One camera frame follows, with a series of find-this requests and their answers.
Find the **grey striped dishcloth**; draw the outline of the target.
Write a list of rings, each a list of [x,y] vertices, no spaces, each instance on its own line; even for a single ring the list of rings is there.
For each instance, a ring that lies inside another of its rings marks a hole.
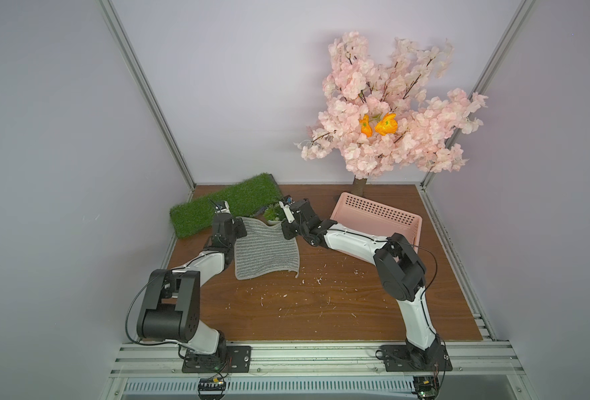
[[[300,253],[295,238],[284,238],[280,225],[266,225],[256,218],[242,218],[246,236],[234,248],[237,280],[259,278],[268,273],[291,272],[297,278]]]

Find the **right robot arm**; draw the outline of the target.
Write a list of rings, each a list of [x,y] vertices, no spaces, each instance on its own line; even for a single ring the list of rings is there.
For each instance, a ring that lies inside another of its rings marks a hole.
[[[279,202],[285,215],[281,222],[284,238],[303,238],[313,247],[345,253],[371,263],[387,294],[398,302],[406,328],[405,360],[413,368],[427,370],[438,361],[441,338],[428,311],[426,266],[401,233],[382,237],[347,228],[332,219],[318,217],[309,200]]]

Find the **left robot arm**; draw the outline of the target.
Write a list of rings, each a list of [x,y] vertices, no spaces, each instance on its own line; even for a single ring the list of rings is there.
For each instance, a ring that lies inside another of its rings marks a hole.
[[[201,287],[231,266],[236,241],[244,237],[246,228],[241,218],[228,211],[217,213],[212,220],[211,237],[201,253],[180,267],[151,273],[136,295],[142,298],[136,336],[130,334],[126,317],[128,340],[144,347],[176,344],[186,350],[186,356],[222,362],[226,339],[223,333],[201,321]]]

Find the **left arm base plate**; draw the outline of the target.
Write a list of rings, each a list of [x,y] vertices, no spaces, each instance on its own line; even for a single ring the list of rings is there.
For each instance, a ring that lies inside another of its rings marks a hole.
[[[184,356],[183,373],[248,373],[251,363],[251,346],[227,346],[213,354]]]

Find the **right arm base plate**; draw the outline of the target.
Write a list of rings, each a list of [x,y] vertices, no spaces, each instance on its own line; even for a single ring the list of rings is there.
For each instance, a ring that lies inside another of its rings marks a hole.
[[[426,350],[411,344],[383,345],[376,351],[376,358],[384,363],[387,372],[451,372],[453,365],[446,350],[440,343],[434,343]]]

